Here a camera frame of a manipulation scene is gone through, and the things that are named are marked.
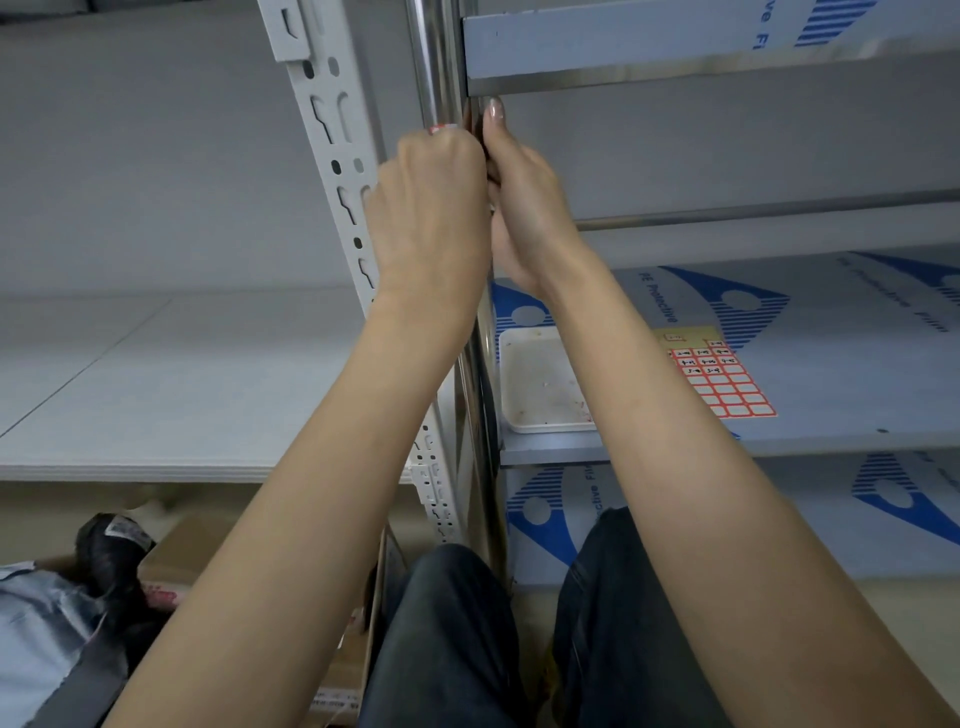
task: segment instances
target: floor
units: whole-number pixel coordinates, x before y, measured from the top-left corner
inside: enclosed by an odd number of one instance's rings
[[[134,509],[151,535],[161,538],[186,513],[238,518],[255,492],[256,486],[227,484],[0,483],[0,564],[71,553],[77,530],[101,511]],[[412,487],[398,488],[390,522],[408,564],[432,547],[431,529]],[[960,711],[960,579],[868,581],[859,587]],[[550,644],[556,604],[556,591],[514,595],[521,673],[530,693]]]

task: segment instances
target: leg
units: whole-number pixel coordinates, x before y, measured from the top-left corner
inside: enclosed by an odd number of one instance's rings
[[[600,517],[570,567],[553,653],[564,725],[732,728],[626,508]]]
[[[510,599],[480,558],[440,546],[408,576],[367,687],[361,728],[526,724]]]

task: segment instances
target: knee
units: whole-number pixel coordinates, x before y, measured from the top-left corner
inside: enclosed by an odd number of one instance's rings
[[[421,556],[410,570],[406,594],[438,608],[465,595],[485,598],[503,592],[493,572],[466,546],[443,544]]]
[[[646,550],[628,508],[604,511],[590,530],[580,552],[583,559],[596,561],[597,567],[605,564],[612,553],[617,554],[618,564],[646,560]]]
[[[442,544],[417,560],[412,576],[428,580],[449,579],[482,570],[489,569],[483,560],[466,546]]]

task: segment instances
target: metal bracket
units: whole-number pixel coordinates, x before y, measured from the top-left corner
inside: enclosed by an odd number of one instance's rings
[[[376,184],[371,109],[344,0],[258,0],[274,58],[286,64],[333,221],[364,314],[379,283],[362,198]],[[459,502],[452,453],[431,404],[404,470],[441,542],[462,542],[468,502]]]

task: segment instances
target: white plastic tray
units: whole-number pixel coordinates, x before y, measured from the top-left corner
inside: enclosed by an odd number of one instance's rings
[[[500,403],[514,432],[596,429],[556,327],[500,335]]]

